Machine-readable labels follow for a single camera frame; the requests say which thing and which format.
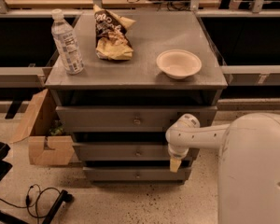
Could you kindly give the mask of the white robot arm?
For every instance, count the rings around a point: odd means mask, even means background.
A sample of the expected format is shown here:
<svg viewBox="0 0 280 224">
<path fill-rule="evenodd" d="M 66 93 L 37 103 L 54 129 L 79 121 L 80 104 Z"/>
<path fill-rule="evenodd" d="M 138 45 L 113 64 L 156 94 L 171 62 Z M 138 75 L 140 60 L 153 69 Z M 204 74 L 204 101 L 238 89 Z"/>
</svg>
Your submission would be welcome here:
<svg viewBox="0 0 280 224">
<path fill-rule="evenodd" d="M 201 127 L 191 114 L 165 134 L 170 170 L 191 148 L 217 148 L 217 224 L 280 224 L 280 115 L 252 113 Z"/>
</svg>

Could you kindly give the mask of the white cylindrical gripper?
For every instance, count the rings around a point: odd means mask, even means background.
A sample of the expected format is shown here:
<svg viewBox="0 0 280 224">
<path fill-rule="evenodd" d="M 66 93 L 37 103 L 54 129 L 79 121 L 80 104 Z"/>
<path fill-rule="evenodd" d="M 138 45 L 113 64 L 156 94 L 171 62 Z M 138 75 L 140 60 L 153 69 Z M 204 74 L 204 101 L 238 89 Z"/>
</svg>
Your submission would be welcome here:
<svg viewBox="0 0 280 224">
<path fill-rule="evenodd" d="M 184 159 L 189 152 L 187 147 L 178 147 L 171 144 L 168 145 L 168 153 L 172 157 L 170 159 L 170 171 L 177 173 L 181 165 L 181 160 Z"/>
</svg>

